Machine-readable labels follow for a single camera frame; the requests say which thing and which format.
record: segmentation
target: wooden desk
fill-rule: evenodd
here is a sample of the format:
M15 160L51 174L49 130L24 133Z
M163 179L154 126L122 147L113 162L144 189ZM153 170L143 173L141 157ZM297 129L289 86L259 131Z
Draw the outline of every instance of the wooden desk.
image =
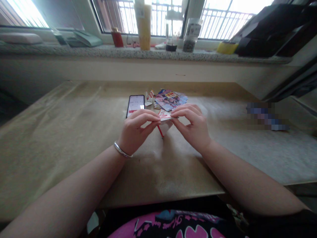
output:
M236 83L65 82L0 128L0 220L16 217L112 145L129 96L152 88L185 93L201 107L212 138L282 184L316 181L317 142L297 129L249 130L246 105L258 100ZM154 130L100 207L220 193L200 154L172 127L164 140Z

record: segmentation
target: yellow container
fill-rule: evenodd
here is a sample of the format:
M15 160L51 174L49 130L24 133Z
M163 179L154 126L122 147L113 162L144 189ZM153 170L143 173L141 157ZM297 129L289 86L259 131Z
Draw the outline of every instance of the yellow container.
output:
M232 55L238 47L238 43L223 41L218 45L217 52L226 55Z
M136 25L138 26L139 41L141 50L151 48L151 12L152 1L134 1Z

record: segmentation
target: red bottle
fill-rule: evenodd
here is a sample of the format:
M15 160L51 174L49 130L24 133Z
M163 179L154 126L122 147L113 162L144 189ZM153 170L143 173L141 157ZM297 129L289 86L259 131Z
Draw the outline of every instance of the red bottle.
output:
M115 44L115 47L123 47L123 41L122 41L122 37L121 37L121 33L119 31L119 29L117 27L113 27L111 28L112 32L112 39L113 39L113 43Z

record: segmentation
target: finger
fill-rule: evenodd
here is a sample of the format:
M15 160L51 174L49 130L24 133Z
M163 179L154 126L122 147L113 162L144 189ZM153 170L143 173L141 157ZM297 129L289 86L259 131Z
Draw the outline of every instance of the finger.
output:
M187 103L187 104L185 104L185 106L186 106L186 105L191 105L191 106L193 106L194 108L196 108L196 109L202 114L202 111L201 111L201 109L200 109L200 107L199 107L198 105L192 104L192 103Z
M161 119L159 117L153 116L153 115L148 114L148 113L143 113L143 114L137 116L136 118L132 119L131 125L136 126L136 127L140 127L141 125L143 125L147 121L158 122L160 120Z
M146 137L151 134L151 132L156 128L158 125L160 125L161 122L151 122L149 125L147 125L144 130L142 131L142 134L144 134Z
M148 109L139 109L139 110L135 111L134 113L132 113L128 118L133 119L133 118L136 118L143 113L151 114L151 115L159 118L158 114L156 114L155 112L148 110Z
M192 122L198 122L199 120L199 115L194 113L192 110L186 108L179 110L177 112L173 112L171 114L171 117L179 117L179 116L185 116L191 123Z
M179 130L179 132L182 134L188 130L188 128L176 118L172 119L172 123L176 126L177 130Z
M192 111L193 111L194 113L196 113L197 115L202 116L202 113L201 113L200 111L198 111L197 108L195 108L195 107L192 106L192 105L184 105L184 106L182 106L181 108L178 107L178 108L176 108L176 109L173 111L173 113L174 113L174 112L177 112L177 111L179 111L179 110L182 110L182 109L186 109L186 108L192 110Z

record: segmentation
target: printed shirt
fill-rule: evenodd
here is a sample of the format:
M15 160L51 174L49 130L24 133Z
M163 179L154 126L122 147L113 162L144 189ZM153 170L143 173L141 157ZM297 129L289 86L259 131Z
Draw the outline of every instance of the printed shirt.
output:
M164 210L134 218L109 237L245 238L247 236L235 224L207 213Z

